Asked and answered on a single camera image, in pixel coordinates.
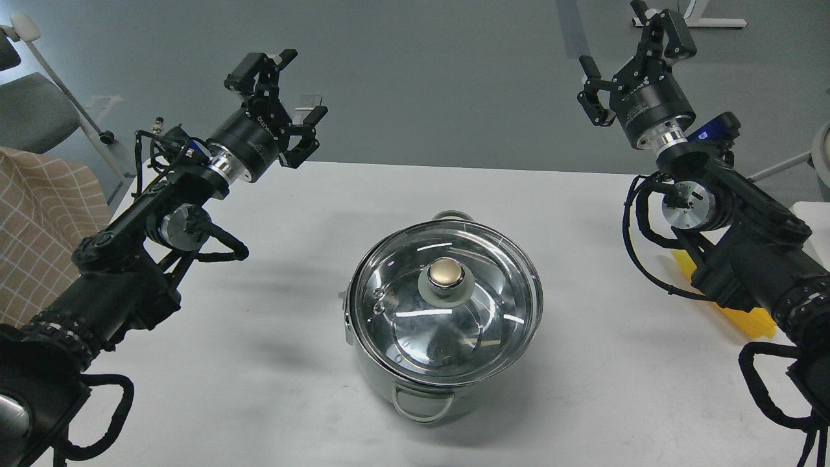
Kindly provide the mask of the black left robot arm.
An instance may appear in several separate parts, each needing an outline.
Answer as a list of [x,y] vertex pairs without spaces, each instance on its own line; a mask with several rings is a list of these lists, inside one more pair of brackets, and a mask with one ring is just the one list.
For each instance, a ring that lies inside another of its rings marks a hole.
[[133,381],[89,374],[130,330],[153,330],[179,310],[178,286],[195,262],[242,261],[248,248],[204,209],[237,180],[273,163],[295,169],[319,148],[313,107],[299,123],[279,98],[281,72],[297,57],[250,53],[224,86],[241,106],[205,141],[180,125],[136,132],[134,154],[157,177],[137,181],[133,204],[72,254],[79,278],[22,328],[2,325],[2,465],[29,466],[52,449],[54,465],[99,456],[117,440],[134,402]]

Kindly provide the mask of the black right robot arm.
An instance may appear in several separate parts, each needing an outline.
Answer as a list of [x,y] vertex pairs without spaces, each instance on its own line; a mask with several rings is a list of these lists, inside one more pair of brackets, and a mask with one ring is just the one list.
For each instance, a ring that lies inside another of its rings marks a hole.
[[584,87],[578,102],[596,126],[619,122],[635,150],[656,154],[656,172],[637,176],[626,195],[622,236],[632,263],[631,216],[662,248],[693,261],[693,291],[651,273],[646,278],[676,296],[721,307],[767,311],[789,345],[749,342],[741,370],[759,410],[806,435],[799,465],[811,453],[824,466],[829,422],[828,271],[804,251],[811,228],[734,169],[739,121],[729,112],[694,132],[696,116],[672,66],[696,55],[693,36],[674,10],[630,3],[641,23],[632,58],[604,80],[592,56],[579,57]]

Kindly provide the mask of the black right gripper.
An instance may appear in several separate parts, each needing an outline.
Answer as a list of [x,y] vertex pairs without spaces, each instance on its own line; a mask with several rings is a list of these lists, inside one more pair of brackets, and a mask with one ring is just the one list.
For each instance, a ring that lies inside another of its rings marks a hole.
[[[634,57],[608,82],[592,56],[579,56],[584,82],[577,101],[593,125],[608,127],[617,118],[632,148],[643,150],[653,127],[674,120],[686,131],[696,119],[664,60],[684,61],[696,56],[697,47],[681,13],[665,9],[649,16],[645,2],[632,1],[630,6],[643,24]],[[601,103],[600,91],[610,92],[610,108]]]

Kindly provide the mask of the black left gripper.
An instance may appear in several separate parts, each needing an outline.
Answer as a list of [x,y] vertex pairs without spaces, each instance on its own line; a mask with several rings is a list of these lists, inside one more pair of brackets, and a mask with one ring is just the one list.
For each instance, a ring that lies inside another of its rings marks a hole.
[[[240,163],[238,176],[246,182],[257,182],[275,162],[297,169],[320,146],[315,127],[328,107],[318,104],[302,123],[294,124],[279,99],[279,74],[297,56],[296,49],[282,50],[276,60],[265,53],[248,53],[224,79],[228,91],[249,97],[208,137],[207,145]],[[300,139],[290,149],[294,136]]]

